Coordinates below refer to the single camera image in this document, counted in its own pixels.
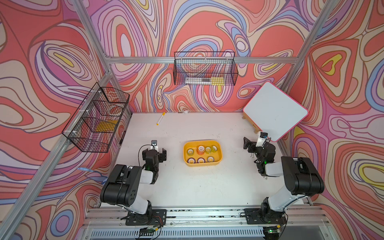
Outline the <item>purple tape roll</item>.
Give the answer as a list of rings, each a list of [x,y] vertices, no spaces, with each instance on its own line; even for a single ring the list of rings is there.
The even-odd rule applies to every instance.
[[[188,164],[196,164],[196,163],[197,163],[197,160],[194,159],[194,158],[189,158],[189,159],[187,160],[187,163],[188,163]]]
[[[204,158],[198,158],[198,160],[197,160],[198,164],[203,164],[205,162],[206,162],[206,160]]]

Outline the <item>grey clear tape roll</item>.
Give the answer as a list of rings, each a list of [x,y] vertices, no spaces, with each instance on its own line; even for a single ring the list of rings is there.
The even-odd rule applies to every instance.
[[[209,163],[213,163],[213,162],[215,161],[215,158],[214,158],[213,156],[209,156],[209,157],[207,158],[207,161],[208,161]]]

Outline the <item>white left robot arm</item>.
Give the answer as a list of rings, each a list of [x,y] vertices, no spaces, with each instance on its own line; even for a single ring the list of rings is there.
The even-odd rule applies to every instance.
[[[144,150],[145,164],[140,166],[115,165],[104,184],[100,201],[120,206],[137,215],[151,215],[152,203],[139,195],[139,185],[153,185],[159,177],[160,163],[167,160],[167,151]]]

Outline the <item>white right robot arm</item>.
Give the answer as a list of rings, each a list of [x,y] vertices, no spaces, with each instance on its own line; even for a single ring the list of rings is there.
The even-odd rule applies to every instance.
[[[297,200],[324,192],[324,180],[311,159],[282,156],[276,162],[276,147],[269,138],[252,142],[244,137],[243,141],[243,149],[256,156],[254,163],[262,177],[284,178],[284,186],[273,196],[266,197],[260,209],[255,211],[266,222],[282,216],[286,208]]]

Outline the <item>orange tape roll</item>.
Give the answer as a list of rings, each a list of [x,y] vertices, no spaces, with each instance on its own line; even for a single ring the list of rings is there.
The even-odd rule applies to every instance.
[[[199,155],[204,154],[205,153],[205,147],[203,145],[199,145],[197,147],[197,152],[198,152]]]

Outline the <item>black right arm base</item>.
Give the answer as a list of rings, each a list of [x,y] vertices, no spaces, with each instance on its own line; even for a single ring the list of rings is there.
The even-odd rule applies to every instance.
[[[240,216],[246,218],[248,225],[281,225],[286,224],[288,221],[285,212],[278,212],[271,209],[269,198],[265,198],[259,208],[244,209],[244,212],[240,213]]]

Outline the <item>yellow-green tape roll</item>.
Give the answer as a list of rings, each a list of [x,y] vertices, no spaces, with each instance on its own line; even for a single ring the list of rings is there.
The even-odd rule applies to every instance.
[[[194,155],[194,150],[193,149],[188,149],[187,150],[187,154],[188,154],[188,156],[193,156]]]
[[[206,147],[206,148],[205,148],[205,152],[206,152],[206,153],[209,154],[211,151],[212,151],[211,147]]]
[[[218,148],[215,145],[213,145],[213,146],[211,146],[211,150],[214,153],[214,152],[216,152],[218,150]]]

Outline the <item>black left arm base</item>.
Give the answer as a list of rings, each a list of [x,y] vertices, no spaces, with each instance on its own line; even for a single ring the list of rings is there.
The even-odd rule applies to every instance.
[[[128,212],[126,217],[121,218],[126,226],[164,226],[167,221],[166,209],[150,209],[144,215]]]

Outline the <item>yellow plastic storage box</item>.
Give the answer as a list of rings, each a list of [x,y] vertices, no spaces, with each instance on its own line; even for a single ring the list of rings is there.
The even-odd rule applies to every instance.
[[[209,154],[208,153],[204,153],[202,155],[199,155],[198,152],[197,152],[197,147],[199,145],[203,145],[205,148],[206,147],[211,147],[213,145],[215,145],[218,150],[216,152],[210,152]],[[194,155],[193,156],[188,156],[187,154],[187,150],[188,149],[193,149],[195,152],[194,152]],[[215,161],[213,163],[209,163],[207,161],[207,158],[209,156],[213,156],[215,158]],[[183,148],[183,158],[184,158],[184,162],[189,166],[189,167],[206,167],[206,166],[215,166],[215,165],[218,165],[222,159],[223,159],[223,152],[222,152],[222,149],[221,149],[221,145],[217,142],[217,141],[214,141],[214,140],[200,140],[200,141],[191,141],[191,142],[187,142],[185,145],[184,145],[184,148]],[[196,160],[198,160],[198,158],[204,158],[206,160],[205,163],[203,164],[188,164],[187,163],[187,160],[189,158],[194,158]]]

